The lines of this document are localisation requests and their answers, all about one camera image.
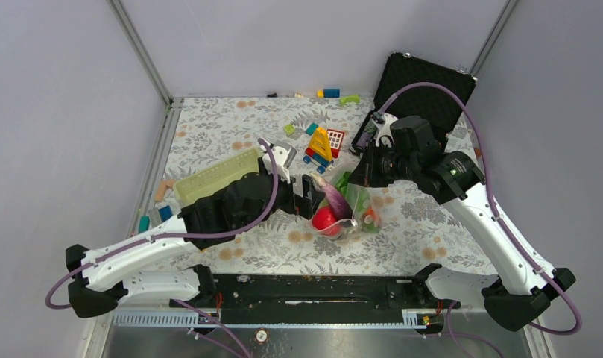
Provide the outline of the red toy apple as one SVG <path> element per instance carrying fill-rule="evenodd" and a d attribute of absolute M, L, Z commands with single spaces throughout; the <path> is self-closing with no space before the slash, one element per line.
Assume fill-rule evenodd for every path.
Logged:
<path fill-rule="evenodd" d="M 337 224 L 337 218 L 330 206 L 320 207 L 311 220 L 312 227 L 323 236 L 337 236 L 341 227 Z"/>

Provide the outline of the green toy leaf vegetable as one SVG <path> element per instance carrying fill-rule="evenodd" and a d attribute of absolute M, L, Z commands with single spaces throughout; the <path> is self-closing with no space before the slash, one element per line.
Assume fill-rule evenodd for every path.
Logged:
<path fill-rule="evenodd" d="M 350 177 L 351 172 L 350 171 L 344 171 L 342 172 L 338 177 L 337 180 L 334 184 L 335 188 L 338 190 L 339 193 L 341 193 L 343 196 L 347 195 L 347 190 L 348 190 L 348 180 Z"/>

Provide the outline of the purple toy eggplant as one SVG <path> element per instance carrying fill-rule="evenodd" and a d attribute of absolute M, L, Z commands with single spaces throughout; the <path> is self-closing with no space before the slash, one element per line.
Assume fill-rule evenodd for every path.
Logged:
<path fill-rule="evenodd" d="M 315 186 L 325 195 L 325 199 L 332 208 L 337 220 L 351 219 L 353 217 L 353 209 L 345 197 L 323 177 L 315 173 L 312 174 L 315 179 Z"/>

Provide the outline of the clear pink dotted zip bag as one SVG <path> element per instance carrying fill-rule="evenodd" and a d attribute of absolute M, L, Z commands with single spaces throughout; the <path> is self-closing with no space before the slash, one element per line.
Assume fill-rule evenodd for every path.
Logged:
<path fill-rule="evenodd" d="M 310 227 L 319 235 L 339 240 L 357 233 L 378 233 L 382 219 L 366 188 L 349 182 L 352 166 L 327 176 L 312 174 L 312 188 L 325 195 Z"/>

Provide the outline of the orange toy carrot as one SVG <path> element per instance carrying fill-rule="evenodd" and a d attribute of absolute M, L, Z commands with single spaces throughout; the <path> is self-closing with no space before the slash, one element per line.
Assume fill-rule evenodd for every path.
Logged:
<path fill-rule="evenodd" d="M 382 220 L 372 207 L 362 213 L 361 224 L 362 230 L 368 233 L 378 233 L 382 228 Z"/>

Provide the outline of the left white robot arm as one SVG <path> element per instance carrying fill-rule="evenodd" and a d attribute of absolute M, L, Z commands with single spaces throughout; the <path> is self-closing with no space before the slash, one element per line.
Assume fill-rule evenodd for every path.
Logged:
<path fill-rule="evenodd" d="M 159 225 L 105 248 L 67 248 L 69 306 L 76 316 L 100 316 L 126 303 L 208 306 L 220 298 L 208 267 L 151 272 L 149 266 L 230 242 L 276 211 L 313 217 L 324 194 L 309 175 L 301 193 L 294 191 L 288 167 L 295 150 L 267 141 L 261 146 L 262 156 L 225 160 L 176 183 L 183 207 Z"/>

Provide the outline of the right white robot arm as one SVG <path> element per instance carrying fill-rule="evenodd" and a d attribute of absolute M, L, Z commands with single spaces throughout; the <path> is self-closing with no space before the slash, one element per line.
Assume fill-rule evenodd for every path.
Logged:
<path fill-rule="evenodd" d="M 419 116 L 371 112 L 368 135 L 349 183 L 384 188 L 409 180 L 434 198 L 470 233 L 495 268 L 492 275 L 431 264 L 414 276 L 413 298 L 422 307 L 439 300 L 484 309 L 501 327 L 518 331 L 544 313 L 575 282 L 537 253 L 489 196 L 487 181 L 464 152 L 444 151 L 432 126 Z"/>

